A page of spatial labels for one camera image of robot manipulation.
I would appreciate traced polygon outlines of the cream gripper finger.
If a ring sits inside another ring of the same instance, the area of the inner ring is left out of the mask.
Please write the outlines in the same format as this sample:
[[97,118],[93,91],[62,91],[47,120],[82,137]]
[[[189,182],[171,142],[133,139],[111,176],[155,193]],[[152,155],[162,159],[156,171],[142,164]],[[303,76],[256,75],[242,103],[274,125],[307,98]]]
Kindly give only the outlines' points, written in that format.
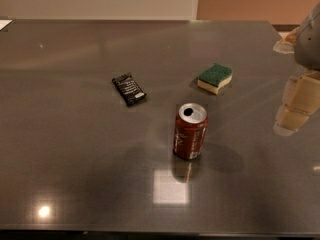
[[284,33],[282,39],[277,41],[273,46],[273,50],[281,54],[293,54],[298,30],[299,28],[295,28],[288,33]]
[[280,136],[296,133],[320,108],[320,72],[310,71],[299,77],[291,76],[286,83],[282,105],[273,130]]

